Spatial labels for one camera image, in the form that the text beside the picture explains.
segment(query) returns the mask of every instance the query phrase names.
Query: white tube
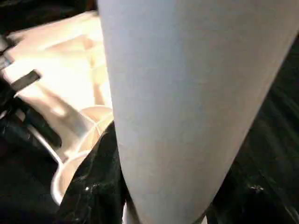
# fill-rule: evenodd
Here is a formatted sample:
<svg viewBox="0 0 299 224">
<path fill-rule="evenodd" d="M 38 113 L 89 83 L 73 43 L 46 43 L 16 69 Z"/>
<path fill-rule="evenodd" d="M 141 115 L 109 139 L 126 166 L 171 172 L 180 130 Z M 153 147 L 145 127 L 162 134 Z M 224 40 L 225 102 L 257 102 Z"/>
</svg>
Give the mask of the white tube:
<svg viewBox="0 0 299 224">
<path fill-rule="evenodd" d="M 298 0 L 101 0 L 123 174 L 140 222 L 191 224 L 294 39 Z"/>
</svg>

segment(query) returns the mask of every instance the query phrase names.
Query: white pole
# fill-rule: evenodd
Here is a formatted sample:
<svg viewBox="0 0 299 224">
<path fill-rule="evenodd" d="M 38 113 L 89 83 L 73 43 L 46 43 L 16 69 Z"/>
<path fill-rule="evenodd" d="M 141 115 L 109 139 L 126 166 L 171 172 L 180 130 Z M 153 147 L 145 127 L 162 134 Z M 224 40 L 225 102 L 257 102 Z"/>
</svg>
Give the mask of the white pole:
<svg viewBox="0 0 299 224">
<path fill-rule="evenodd" d="M 298 0 L 100 0 L 122 171 L 142 224 L 217 193 L 299 27 Z"/>
</svg>

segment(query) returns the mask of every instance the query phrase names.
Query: black plastic bag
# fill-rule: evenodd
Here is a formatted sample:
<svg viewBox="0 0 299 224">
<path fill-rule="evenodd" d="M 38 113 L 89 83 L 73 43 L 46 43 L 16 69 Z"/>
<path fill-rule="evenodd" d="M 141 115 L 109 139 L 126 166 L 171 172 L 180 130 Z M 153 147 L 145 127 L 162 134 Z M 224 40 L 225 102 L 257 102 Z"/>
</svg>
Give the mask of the black plastic bag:
<svg viewBox="0 0 299 224">
<path fill-rule="evenodd" d="M 207 213 L 209 224 L 299 224 L 299 39 Z"/>
<path fill-rule="evenodd" d="M 113 122 L 77 169 L 57 223 L 121 224 L 127 195 Z"/>
</svg>

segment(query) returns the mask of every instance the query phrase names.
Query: white cup rim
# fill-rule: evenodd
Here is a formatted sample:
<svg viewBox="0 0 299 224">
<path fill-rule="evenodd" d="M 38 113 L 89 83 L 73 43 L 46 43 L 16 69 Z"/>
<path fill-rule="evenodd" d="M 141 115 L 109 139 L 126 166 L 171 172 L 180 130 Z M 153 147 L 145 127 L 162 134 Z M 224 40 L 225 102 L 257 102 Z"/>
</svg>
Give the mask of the white cup rim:
<svg viewBox="0 0 299 224">
<path fill-rule="evenodd" d="M 89 108 L 107 108 L 107 109 L 111 109 L 111 113 L 113 113 L 112 108 L 110 108 L 110 107 L 108 107 L 108 106 L 105 106 L 105 105 L 94 105 L 94 106 L 90 106 L 90 107 L 83 108 L 82 110 L 84 110 L 84 109 L 89 109 Z M 104 117 L 103 117 L 102 119 L 100 119 L 98 122 L 93 121 L 94 125 L 93 125 L 92 128 L 91 128 L 91 129 L 84 135 L 84 137 L 83 137 L 82 140 L 78 143 L 76 149 L 74 150 L 74 154 L 75 154 L 75 155 L 69 157 L 69 158 L 66 160 L 66 162 L 64 162 L 64 163 L 58 163 L 58 168 L 57 168 L 57 170 L 56 170 L 56 172 L 55 172 L 55 174 L 54 174 L 54 176 L 53 176 L 53 178 L 52 178 L 52 181 L 51 181 L 51 195 L 52 195 L 52 198 L 53 198 L 54 202 L 55 202 L 57 205 L 60 205 L 60 203 L 61 203 L 61 201 L 62 201 L 62 198 L 63 198 L 63 196 L 61 195 L 60 189 L 59 189 L 59 181 L 60 181 L 60 177 L 61 177 L 62 171 L 63 171 L 64 168 L 65 168 L 70 162 L 72 162 L 73 160 L 78 159 L 79 157 L 81 157 L 81 156 L 83 156 L 83 155 L 87 156 L 87 155 L 91 152 L 92 148 L 89 149 L 89 150 L 84 150 L 84 151 L 82 151 L 82 152 L 80 152 L 80 148 L 81 148 L 81 146 L 83 145 L 83 142 L 86 140 L 87 136 L 88 136 L 91 132 L 93 132 L 95 128 L 96 128 L 96 130 L 97 130 L 97 131 L 99 132 L 99 134 L 100 134 L 100 131 L 98 130 L 97 126 L 98 126 L 99 123 L 100 123 L 101 121 L 103 121 L 106 117 L 110 116 L 111 113 L 109 113 L 108 115 L 104 116 Z M 89 118 L 88 116 L 82 114 L 81 112 L 80 112 L 80 114 L 81 114 L 82 116 L 84 116 L 85 118 L 91 120 L 91 118 Z"/>
<path fill-rule="evenodd" d="M 58 166 L 58 169 L 56 171 L 56 173 L 54 174 L 53 178 L 52 178 L 52 182 L 51 182 L 51 194 L 52 194 L 52 198 L 54 199 L 55 203 L 60 205 L 63 196 L 61 195 L 60 189 L 59 189 L 59 181 L 60 181 L 60 177 L 61 174 L 64 170 L 64 168 L 66 166 L 68 166 L 69 163 L 71 163 L 72 161 L 82 157 L 82 156 L 88 156 L 88 154 L 90 153 L 90 150 L 85 150 L 82 151 L 80 153 L 78 153 L 76 156 L 73 156 L 71 158 L 69 158 L 63 165 Z"/>
</svg>

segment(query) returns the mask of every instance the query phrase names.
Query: white plastic part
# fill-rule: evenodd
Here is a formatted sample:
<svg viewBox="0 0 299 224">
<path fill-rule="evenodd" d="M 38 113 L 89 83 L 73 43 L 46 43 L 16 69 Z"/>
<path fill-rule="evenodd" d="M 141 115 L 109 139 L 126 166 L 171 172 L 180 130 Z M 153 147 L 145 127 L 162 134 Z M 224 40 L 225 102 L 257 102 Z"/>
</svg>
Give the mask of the white plastic part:
<svg viewBox="0 0 299 224">
<path fill-rule="evenodd" d="M 103 131 L 113 121 L 112 109 L 102 105 L 85 108 L 80 111 L 80 114 L 90 120 L 93 127 L 81 139 L 77 147 L 70 151 L 68 159 L 58 164 L 51 183 L 51 194 L 58 205 L 61 203 L 77 168 L 97 143 Z"/>
<path fill-rule="evenodd" d="M 298 31 L 299 1 L 99 0 L 99 9 L 121 166 L 139 221 L 192 224 Z"/>
</svg>

